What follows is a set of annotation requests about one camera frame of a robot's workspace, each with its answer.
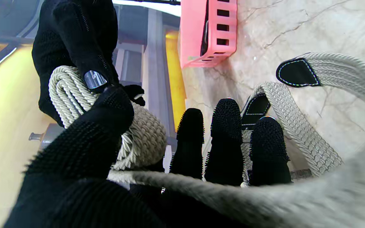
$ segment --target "white woven strap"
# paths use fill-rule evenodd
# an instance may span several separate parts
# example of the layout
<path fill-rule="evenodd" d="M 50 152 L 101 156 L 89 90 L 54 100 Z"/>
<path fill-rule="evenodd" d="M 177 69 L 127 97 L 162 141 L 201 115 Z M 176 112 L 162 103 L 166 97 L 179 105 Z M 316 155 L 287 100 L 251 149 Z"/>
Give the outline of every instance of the white woven strap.
<path fill-rule="evenodd" d="M 353 94 L 365 98 L 365 63 L 340 54 L 312 54 L 306 56 L 313 62 L 315 57 L 332 63 L 314 64 L 312 67 L 322 84 L 346 88 Z M 351 72 L 337 69 L 345 65 Z M 326 77 L 318 70 L 333 68 Z M 353 74 L 356 82 L 348 78 Z M 266 93 L 273 88 L 265 87 Z M 322 166 L 326 161 L 339 161 L 319 157 Z M 365 227 L 365 148 L 333 172 L 302 183 L 268 187 L 240 188 L 205 183 L 201 180 L 164 173 L 111 171 L 109 179 L 128 183 L 166 187 L 185 193 L 209 207 L 255 227 Z"/>
<path fill-rule="evenodd" d="M 261 93 L 267 96 L 284 133 L 300 148 L 314 176 L 343 163 L 336 151 L 310 125 L 286 85 L 265 82 L 255 88 L 251 97 Z"/>
<path fill-rule="evenodd" d="M 90 110 L 99 94 L 90 92 L 84 85 L 77 68 L 57 67 L 49 82 L 49 94 L 54 107 L 67 128 L 85 111 Z M 152 165 L 165 153 L 165 128 L 145 108 L 132 102 L 135 116 L 129 130 L 122 135 L 114 170 Z"/>

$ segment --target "woven strap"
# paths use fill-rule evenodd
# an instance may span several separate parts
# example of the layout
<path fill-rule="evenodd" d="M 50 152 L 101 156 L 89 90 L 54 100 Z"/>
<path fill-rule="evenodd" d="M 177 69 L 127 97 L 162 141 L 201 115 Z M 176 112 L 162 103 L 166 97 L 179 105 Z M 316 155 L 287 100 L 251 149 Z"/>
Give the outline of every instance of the woven strap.
<path fill-rule="evenodd" d="M 304 57 L 311 63 L 323 85 L 343 88 L 365 99 L 365 63 L 341 54 L 320 53 Z M 255 92 L 263 89 L 271 95 L 274 91 L 282 91 L 280 87 L 271 84 L 263 88 L 258 87 Z M 279 114 L 282 116 L 286 113 L 285 109 L 288 109 L 284 104 L 286 103 L 275 104 L 282 109 L 282 113 Z M 316 145 L 320 145 L 319 141 L 320 139 L 314 140 Z M 319 156 L 316 165 L 321 162 L 320 167 L 323 167 L 323 171 L 326 167 L 331 169 L 341 163 L 341 160 L 333 157 L 335 153 L 324 158 L 325 153 L 327 152 L 321 153 L 321 150 L 317 150 L 317 154 L 322 156 Z M 133 171 L 111 171 L 108 178 L 166 187 L 185 193 L 249 226 L 365 227 L 365 148 L 344 165 L 333 168 L 333 172 L 291 185 L 240 188 L 207 183 L 175 174 Z"/>
<path fill-rule="evenodd" d="M 90 110 L 99 94 L 84 85 L 77 68 L 57 67 L 49 82 L 49 94 L 54 107 L 67 128 L 85 111 Z M 149 166 L 165 153 L 165 128 L 148 110 L 132 102 L 135 116 L 129 130 L 122 135 L 122 146 L 114 170 Z"/>

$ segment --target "yellow floor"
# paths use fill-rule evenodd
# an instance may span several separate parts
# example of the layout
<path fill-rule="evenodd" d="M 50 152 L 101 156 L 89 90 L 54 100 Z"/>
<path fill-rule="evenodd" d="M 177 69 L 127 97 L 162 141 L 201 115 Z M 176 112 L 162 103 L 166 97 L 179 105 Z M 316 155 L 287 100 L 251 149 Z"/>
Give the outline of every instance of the yellow floor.
<path fill-rule="evenodd" d="M 53 120 L 39 111 L 39 77 L 31 47 L 20 47 L 0 64 L 0 227 L 20 188 L 25 164 L 36 154 L 42 133 Z"/>

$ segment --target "black leather tab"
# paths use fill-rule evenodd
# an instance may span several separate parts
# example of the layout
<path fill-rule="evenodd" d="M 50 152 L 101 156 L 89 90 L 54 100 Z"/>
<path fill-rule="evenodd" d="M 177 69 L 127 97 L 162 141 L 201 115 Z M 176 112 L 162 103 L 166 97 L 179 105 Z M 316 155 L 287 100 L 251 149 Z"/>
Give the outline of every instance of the black leather tab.
<path fill-rule="evenodd" d="M 266 115 L 270 107 L 271 105 L 264 93 L 250 100 L 242 117 L 242 130 L 253 130 L 255 123 Z"/>
<path fill-rule="evenodd" d="M 291 87 L 322 86 L 306 59 L 285 61 L 278 66 L 277 79 Z"/>

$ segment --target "gray machine part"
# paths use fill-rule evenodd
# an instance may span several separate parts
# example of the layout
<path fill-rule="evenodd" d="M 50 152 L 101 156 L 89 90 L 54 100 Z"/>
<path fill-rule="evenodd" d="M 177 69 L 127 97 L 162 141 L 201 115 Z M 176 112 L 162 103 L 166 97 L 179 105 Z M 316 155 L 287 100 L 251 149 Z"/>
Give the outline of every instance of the gray machine part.
<path fill-rule="evenodd" d="M 64 131 L 63 127 L 60 127 L 58 124 L 56 123 L 51 123 L 49 124 L 48 128 L 46 129 L 46 131 L 44 133 L 41 134 L 36 134 L 36 133 L 31 133 L 29 136 L 29 141 L 30 140 L 38 140 L 40 141 L 40 146 L 39 146 L 39 150 L 43 150 L 45 149 L 55 138 L 57 138 L 57 136 L 59 136 L 60 133 L 62 133 L 62 131 Z"/>

